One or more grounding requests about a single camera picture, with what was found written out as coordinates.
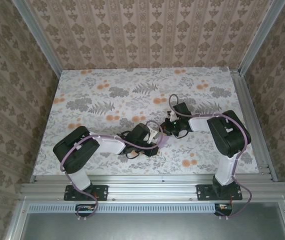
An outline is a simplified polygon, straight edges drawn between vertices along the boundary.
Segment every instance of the wire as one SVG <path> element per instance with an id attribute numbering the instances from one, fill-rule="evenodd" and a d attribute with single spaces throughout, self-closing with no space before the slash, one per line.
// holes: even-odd
<path id="1" fill-rule="evenodd" d="M 95 198 L 93 195 L 91 195 L 91 194 L 89 194 L 89 193 L 87 193 L 87 192 L 85 192 L 85 191 L 80 190 L 80 189 L 73 183 L 73 181 L 72 181 L 72 179 L 70 178 L 70 176 L 68 175 L 68 173 L 64 170 L 64 163 L 66 162 L 67 158 L 70 156 L 70 154 L 72 154 L 72 152 L 73 152 L 79 145 L 81 145 L 84 141 L 86 141 L 86 140 L 88 140 L 88 139 L 92 139 L 92 138 L 115 139 L 115 140 L 118 140 L 118 141 L 120 141 L 120 142 L 123 142 L 123 143 L 125 143 L 125 144 L 131 145 L 131 146 L 133 146 L 133 147 L 135 147 L 135 148 L 142 149 L 142 150 L 151 150 L 151 149 L 157 148 L 158 145 L 159 145 L 159 144 L 162 142 L 162 140 L 163 140 L 164 132 L 163 132 L 163 129 L 161 128 L 161 126 L 160 126 L 156 121 L 154 121 L 154 120 L 149 120 L 149 121 L 146 122 L 145 125 L 147 126 L 149 123 L 154 123 L 154 124 L 156 124 L 156 125 L 158 126 L 160 132 L 161 132 L 161 134 L 160 134 L 160 140 L 159 140 L 159 142 L 158 142 L 157 144 L 155 144 L 154 146 L 150 146 L 150 147 L 139 146 L 139 145 L 133 144 L 133 143 L 131 143 L 131 142 L 129 142 L 129 141 L 123 140 L 123 139 L 120 138 L 120 137 L 110 136 L 110 135 L 97 135 L 97 134 L 95 134 L 95 135 L 86 136 L 86 137 L 84 137 L 83 139 L 81 139 L 81 140 L 80 140 L 79 142 L 77 142 L 77 143 L 67 152 L 67 154 L 63 157 L 63 159 L 62 159 L 62 161 L 61 161 L 61 163 L 60 163 L 60 171 L 62 171 L 62 172 L 67 176 L 67 178 L 69 179 L 69 181 L 71 182 L 71 185 L 73 186 L 73 188 L 74 188 L 75 190 L 77 190 L 77 191 L 80 192 L 81 194 L 87 195 L 88 197 L 92 198 L 92 199 L 95 201 L 95 208 L 94 208 L 94 210 L 92 211 L 92 213 L 88 216 L 88 218 L 92 217 L 92 216 L 96 213 L 96 211 L 97 211 L 97 209 L 98 209 L 98 205 L 99 205 L 98 200 L 97 200 L 97 198 Z M 78 209 L 78 211 L 76 212 L 76 215 L 77 215 L 78 219 L 81 218 L 81 216 L 79 215 L 79 209 Z"/>
<path id="2" fill-rule="evenodd" d="M 184 137 L 186 137 L 187 135 L 188 135 L 188 133 L 189 133 L 189 131 L 188 132 L 186 132 L 186 134 L 185 135 L 183 135 L 183 136 L 174 136 L 176 139 L 182 139 L 182 138 L 184 138 Z"/>
<path id="3" fill-rule="evenodd" d="M 229 204 L 231 205 L 231 207 L 233 207 L 233 196 L 232 196 L 232 194 L 230 194 L 230 202 L 229 202 Z"/>
<path id="4" fill-rule="evenodd" d="M 200 117 L 200 116 L 202 116 L 202 117 L 218 117 L 218 116 L 219 116 L 219 117 L 223 117 L 223 118 L 228 119 L 229 121 L 231 121 L 233 124 L 235 124 L 235 126 L 236 126 L 236 127 L 240 130 L 240 132 L 242 133 L 243 139 L 244 139 L 244 145 L 243 145 L 243 149 L 237 154 L 237 156 L 236 156 L 236 158 L 235 158 L 234 165 L 233 165 L 233 169 L 232 169 L 232 173 L 231 173 L 231 178 L 232 178 L 232 180 L 233 180 L 236 184 L 238 184 L 240 187 L 242 187 L 243 189 L 245 189 L 245 190 L 249 193 L 249 198 L 248 198 L 247 202 L 245 203 L 245 205 L 242 207 L 242 209 L 240 209 L 238 212 L 236 212 L 236 213 L 234 213 L 234 214 L 232 214 L 232 215 L 230 215 L 230 216 L 225 216 L 225 217 L 226 217 L 226 218 L 232 218 L 232 217 L 237 216 L 238 214 L 240 214 L 240 213 L 248 206 L 248 204 L 251 202 L 251 200 L 252 200 L 252 198 L 253 198 L 252 192 L 251 192 L 247 187 L 245 187 L 244 185 L 240 184 L 240 183 L 236 180 L 236 178 L 235 178 L 235 173 L 236 173 L 236 168 L 237 168 L 238 160 L 239 160 L 240 156 L 244 153 L 244 151 L 247 149 L 247 146 L 248 146 L 248 139 L 247 139 L 247 135 L 246 135 L 244 129 L 243 129 L 242 126 L 240 126 L 240 124 L 239 124 L 238 122 L 236 122 L 234 119 L 232 119 L 232 118 L 229 117 L 229 116 L 223 115 L 222 113 L 219 113 L 219 112 L 215 112 L 215 113 L 212 113 L 212 114 L 203 114 L 203 115 L 201 115 L 201 114 L 195 114 L 195 115 L 182 114 L 182 113 L 176 111 L 176 110 L 174 109 L 174 107 L 172 106 L 172 104 L 171 104 L 171 99 L 172 99 L 172 97 L 176 97 L 176 99 L 177 99 L 177 103 L 176 103 L 176 104 L 179 103 L 179 98 L 178 98 L 178 96 L 177 96 L 176 94 L 172 94 L 172 95 L 170 95 L 170 97 L 169 97 L 169 99 L 168 99 L 169 107 L 170 107 L 170 109 L 171 109 L 174 113 L 176 113 L 176 115 L 180 115 L 180 116 L 183 116 L 183 117 L 189 117 L 189 118 Z"/>
<path id="5" fill-rule="evenodd" d="M 125 154 L 125 156 L 128 158 L 128 159 L 135 159 L 137 158 L 138 156 L 140 155 L 140 153 L 138 153 L 136 156 L 134 157 L 128 157 L 128 153 Z"/>

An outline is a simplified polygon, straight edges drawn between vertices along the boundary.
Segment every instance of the black mounting bracket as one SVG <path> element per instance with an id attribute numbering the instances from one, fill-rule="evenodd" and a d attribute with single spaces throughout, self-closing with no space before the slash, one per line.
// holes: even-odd
<path id="1" fill-rule="evenodd" d="M 213 184 L 199 184 L 196 186 L 198 201 L 243 200 L 241 187 L 235 182 L 221 186 L 215 176 L 212 182 Z"/>
<path id="2" fill-rule="evenodd" d="M 93 195 L 98 201 L 107 201 L 108 185 L 93 185 L 85 190 L 86 193 Z M 91 197 L 78 192 L 72 185 L 67 185 L 63 200 L 65 201 L 94 201 Z"/>

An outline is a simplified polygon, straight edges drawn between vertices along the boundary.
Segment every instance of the table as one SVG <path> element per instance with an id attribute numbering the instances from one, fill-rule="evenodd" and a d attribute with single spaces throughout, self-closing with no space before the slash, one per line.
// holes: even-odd
<path id="1" fill-rule="evenodd" d="M 78 126 L 113 135 L 148 120 L 161 124 L 171 94 L 177 94 L 193 114 L 233 110 L 244 122 L 227 67 L 64 70 L 33 175 L 63 175 L 53 147 Z M 153 157 L 95 153 L 85 170 L 88 175 L 214 174 L 221 157 L 210 132 L 192 132 L 182 139 L 171 137 Z M 236 172 L 259 172 L 251 145 Z"/>

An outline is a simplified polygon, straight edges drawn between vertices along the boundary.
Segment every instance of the robotic arm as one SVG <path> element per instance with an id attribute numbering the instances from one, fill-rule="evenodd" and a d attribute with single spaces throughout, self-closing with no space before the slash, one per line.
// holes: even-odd
<path id="1" fill-rule="evenodd" d="M 168 118 L 161 124 L 164 133 L 183 138 L 189 132 L 211 132 L 215 145 L 222 154 L 212 186 L 201 189 L 198 198 L 229 199 L 231 192 L 237 193 L 240 189 L 234 181 L 234 176 L 240 154 L 251 143 L 249 132 L 232 110 L 222 114 L 193 116 L 184 102 L 170 108 L 172 110 L 167 112 Z"/>
<path id="2" fill-rule="evenodd" d="M 160 132 L 143 123 L 139 123 L 132 131 L 125 131 L 114 136 L 96 135 L 89 132 L 85 126 L 80 126 L 58 142 L 53 152 L 61 163 L 68 155 L 63 163 L 64 171 L 78 189 L 90 193 L 93 184 L 83 167 L 94 153 L 112 153 L 128 157 L 128 154 L 135 151 L 151 157 L 158 153 L 157 141 L 160 136 L 162 136 Z M 68 154 L 81 141 L 83 142 Z"/>

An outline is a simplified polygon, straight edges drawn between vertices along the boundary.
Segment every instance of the damask wallpaper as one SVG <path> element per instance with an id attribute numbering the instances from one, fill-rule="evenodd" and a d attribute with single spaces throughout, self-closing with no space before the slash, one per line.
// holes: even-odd
<path id="1" fill-rule="evenodd" d="M 26 0 L 63 69 L 237 68 L 272 0 Z"/>
<path id="2" fill-rule="evenodd" d="M 274 167 L 285 181 L 285 6 L 245 79 Z"/>
<path id="3" fill-rule="evenodd" d="M 0 0 L 0 239 L 29 181 L 57 84 L 11 0 Z"/>

